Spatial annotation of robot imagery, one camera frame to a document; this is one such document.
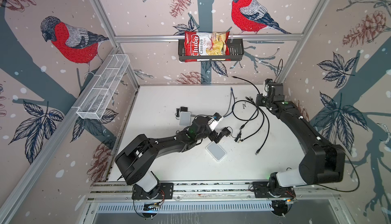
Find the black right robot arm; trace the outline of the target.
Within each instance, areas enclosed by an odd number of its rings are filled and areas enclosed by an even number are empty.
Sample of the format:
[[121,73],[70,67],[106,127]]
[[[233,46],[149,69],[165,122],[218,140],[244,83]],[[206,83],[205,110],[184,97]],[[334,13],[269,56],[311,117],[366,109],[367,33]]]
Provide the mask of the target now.
[[293,186],[341,182],[345,168],[343,148],[330,143],[304,119],[293,102],[285,101],[281,83],[270,81],[265,87],[267,94],[257,95],[256,106],[266,108],[281,120],[296,136],[304,152],[297,168],[270,175],[270,192],[274,194]]

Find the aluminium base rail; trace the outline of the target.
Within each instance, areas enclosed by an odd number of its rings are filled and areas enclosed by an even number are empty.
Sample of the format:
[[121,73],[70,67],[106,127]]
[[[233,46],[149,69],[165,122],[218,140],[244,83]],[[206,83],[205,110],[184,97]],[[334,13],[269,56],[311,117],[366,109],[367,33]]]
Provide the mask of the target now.
[[[249,201],[255,199],[254,180],[225,181],[173,181],[172,199],[167,202],[185,201]],[[296,200],[341,200],[342,195],[317,185],[294,187]],[[95,183],[86,196],[92,202],[131,201],[133,187],[125,182]]]

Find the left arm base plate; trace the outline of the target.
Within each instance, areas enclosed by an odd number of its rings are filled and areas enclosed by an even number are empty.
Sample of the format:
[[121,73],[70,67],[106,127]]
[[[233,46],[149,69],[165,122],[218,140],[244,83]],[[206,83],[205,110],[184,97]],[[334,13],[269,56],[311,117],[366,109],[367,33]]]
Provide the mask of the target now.
[[144,191],[135,184],[132,190],[133,200],[171,200],[173,198],[173,183],[158,183],[152,190]]

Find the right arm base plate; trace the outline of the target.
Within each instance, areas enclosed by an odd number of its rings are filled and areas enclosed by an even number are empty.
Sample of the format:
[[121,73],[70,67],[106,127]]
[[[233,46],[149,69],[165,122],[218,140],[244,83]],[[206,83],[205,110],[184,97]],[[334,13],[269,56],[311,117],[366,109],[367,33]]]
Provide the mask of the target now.
[[277,183],[269,183],[268,181],[253,182],[249,188],[254,193],[255,198],[296,198],[293,187],[281,187]]

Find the white mesh wall shelf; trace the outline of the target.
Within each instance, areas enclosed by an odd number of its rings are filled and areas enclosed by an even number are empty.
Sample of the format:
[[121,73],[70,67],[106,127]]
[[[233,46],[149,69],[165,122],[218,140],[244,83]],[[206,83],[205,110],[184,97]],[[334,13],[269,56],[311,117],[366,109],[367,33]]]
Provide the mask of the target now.
[[101,120],[118,84],[130,63],[126,54],[108,56],[109,61],[89,90],[85,100],[78,107],[77,115],[81,119]]

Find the black adapter with cord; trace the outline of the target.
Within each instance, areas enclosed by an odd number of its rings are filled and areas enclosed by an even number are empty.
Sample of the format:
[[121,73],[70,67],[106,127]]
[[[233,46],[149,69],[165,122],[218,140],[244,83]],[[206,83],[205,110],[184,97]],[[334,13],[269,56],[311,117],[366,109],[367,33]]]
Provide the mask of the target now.
[[177,120],[180,119],[181,112],[188,112],[188,107],[181,106],[180,108],[176,109],[175,117],[176,117]]

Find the red cassava chips bag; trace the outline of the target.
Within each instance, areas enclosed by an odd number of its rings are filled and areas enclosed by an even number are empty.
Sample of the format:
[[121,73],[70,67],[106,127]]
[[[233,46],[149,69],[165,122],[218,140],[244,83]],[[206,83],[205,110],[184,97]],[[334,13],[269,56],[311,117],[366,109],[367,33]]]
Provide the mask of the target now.
[[185,56],[229,55],[227,41],[230,32],[186,31],[184,39]]

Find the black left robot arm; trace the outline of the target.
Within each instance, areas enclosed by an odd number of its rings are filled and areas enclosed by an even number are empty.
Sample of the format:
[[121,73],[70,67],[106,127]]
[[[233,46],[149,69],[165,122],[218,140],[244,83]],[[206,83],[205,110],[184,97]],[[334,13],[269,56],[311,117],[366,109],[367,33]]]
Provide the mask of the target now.
[[209,139],[217,144],[223,137],[232,132],[226,127],[221,132],[215,128],[223,117],[215,113],[213,116],[196,116],[191,125],[175,135],[164,138],[148,138],[145,134],[133,139],[115,158],[115,164],[127,185],[136,185],[145,192],[160,191],[159,179],[149,170],[158,157],[183,153]]

